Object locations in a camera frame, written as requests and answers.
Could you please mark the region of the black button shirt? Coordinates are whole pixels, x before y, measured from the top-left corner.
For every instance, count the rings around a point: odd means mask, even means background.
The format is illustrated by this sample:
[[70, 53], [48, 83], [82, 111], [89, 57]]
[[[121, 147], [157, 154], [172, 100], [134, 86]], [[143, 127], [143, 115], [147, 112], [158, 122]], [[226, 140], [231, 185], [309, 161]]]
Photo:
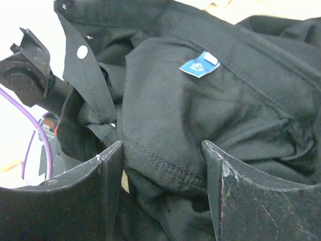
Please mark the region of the black button shirt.
[[123, 142], [113, 240], [216, 240], [201, 144], [320, 185], [320, 18], [231, 24], [175, 1], [56, 1], [74, 87], [58, 138]]

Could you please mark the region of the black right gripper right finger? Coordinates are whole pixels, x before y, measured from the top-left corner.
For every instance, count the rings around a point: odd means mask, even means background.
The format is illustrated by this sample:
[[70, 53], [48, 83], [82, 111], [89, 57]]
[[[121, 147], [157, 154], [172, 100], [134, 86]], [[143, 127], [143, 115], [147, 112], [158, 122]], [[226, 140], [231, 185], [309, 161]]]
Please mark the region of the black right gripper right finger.
[[320, 240], [320, 185], [264, 173], [205, 140], [216, 240]]

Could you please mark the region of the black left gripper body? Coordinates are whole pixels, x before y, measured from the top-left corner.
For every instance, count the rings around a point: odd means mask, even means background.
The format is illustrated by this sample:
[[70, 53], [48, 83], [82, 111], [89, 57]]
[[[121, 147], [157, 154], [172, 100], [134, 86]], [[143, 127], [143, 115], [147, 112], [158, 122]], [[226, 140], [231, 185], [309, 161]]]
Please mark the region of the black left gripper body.
[[13, 55], [1, 61], [1, 84], [28, 107], [38, 105], [51, 113], [61, 113], [72, 87], [52, 72], [50, 53], [33, 32], [20, 30], [21, 44], [13, 43]]

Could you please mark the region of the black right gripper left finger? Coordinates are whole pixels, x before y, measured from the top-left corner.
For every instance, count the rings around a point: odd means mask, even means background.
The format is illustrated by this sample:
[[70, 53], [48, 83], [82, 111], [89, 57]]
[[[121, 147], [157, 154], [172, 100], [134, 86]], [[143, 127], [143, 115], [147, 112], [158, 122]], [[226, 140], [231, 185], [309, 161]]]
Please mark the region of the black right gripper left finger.
[[1, 189], [1, 240], [111, 240], [123, 143], [38, 186]]

